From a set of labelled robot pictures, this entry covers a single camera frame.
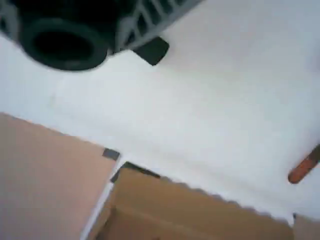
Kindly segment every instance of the cardboard flap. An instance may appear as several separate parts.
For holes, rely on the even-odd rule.
[[[117,209],[133,209],[218,239],[294,239],[284,222],[130,169],[121,170],[115,190]]]
[[[320,221],[297,215],[293,226],[295,240],[319,240]]]

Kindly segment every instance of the black plastic part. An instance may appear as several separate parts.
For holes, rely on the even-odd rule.
[[[138,171],[142,174],[146,174],[146,175],[149,175],[149,176],[152,176],[154,178],[157,178],[159,179],[161,176],[153,171],[150,171],[150,170],[147,170],[145,168],[142,168],[142,167],[139,167],[129,161],[126,161],[122,166],[121,168],[114,174],[114,176],[111,178],[111,182],[112,183],[115,183],[117,180],[118,180],[118,177],[119,177],[119,173],[121,171],[121,169],[132,169],[132,170],[135,170],[135,171]]]
[[[25,23],[19,40],[30,57],[65,71],[97,67],[106,59],[109,47],[94,28],[61,18],[40,18]]]
[[[120,157],[120,152],[109,149],[109,148],[105,148],[102,156],[105,158],[117,161]]]
[[[167,54],[169,43],[157,36],[146,44],[133,49],[133,51],[147,63],[154,66],[157,65]]]

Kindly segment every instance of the cardboard box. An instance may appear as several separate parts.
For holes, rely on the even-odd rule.
[[[304,218],[298,216],[297,219],[306,224]],[[286,222],[260,215],[252,209],[225,202],[182,184],[132,169],[122,169],[87,239],[307,239],[297,231],[300,234],[303,232],[297,226],[292,229]]]
[[[116,165],[104,152],[0,113],[0,240],[79,240]]]

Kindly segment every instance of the orange handle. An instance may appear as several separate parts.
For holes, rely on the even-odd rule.
[[[320,159],[320,145],[318,145],[309,156],[307,156],[288,175],[288,180],[292,184],[299,183],[315,166]]]

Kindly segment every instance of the black cylindrical object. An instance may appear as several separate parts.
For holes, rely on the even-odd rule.
[[[49,67],[81,71],[134,50],[151,65],[169,44],[158,33],[200,0],[0,0],[0,27]]]

